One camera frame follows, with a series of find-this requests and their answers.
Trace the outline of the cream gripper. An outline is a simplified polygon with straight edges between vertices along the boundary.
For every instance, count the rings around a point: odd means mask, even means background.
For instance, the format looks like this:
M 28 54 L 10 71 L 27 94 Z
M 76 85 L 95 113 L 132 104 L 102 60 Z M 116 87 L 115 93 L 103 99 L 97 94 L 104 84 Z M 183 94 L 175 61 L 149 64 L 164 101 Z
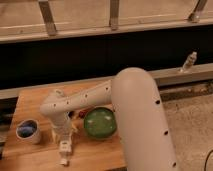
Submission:
M 52 138 L 58 144 L 62 140 L 69 139 L 73 133 L 77 133 L 78 129 L 69 117 L 51 118 Z

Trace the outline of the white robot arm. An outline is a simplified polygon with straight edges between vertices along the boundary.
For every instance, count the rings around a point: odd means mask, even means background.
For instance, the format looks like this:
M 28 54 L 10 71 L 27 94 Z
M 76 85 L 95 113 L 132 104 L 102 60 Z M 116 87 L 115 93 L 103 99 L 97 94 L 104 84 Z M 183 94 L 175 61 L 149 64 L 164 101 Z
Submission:
M 71 96 L 54 91 L 40 111 L 57 127 L 69 111 L 106 104 L 115 110 L 127 171 L 179 171 L 157 84 L 141 68 L 126 68 Z

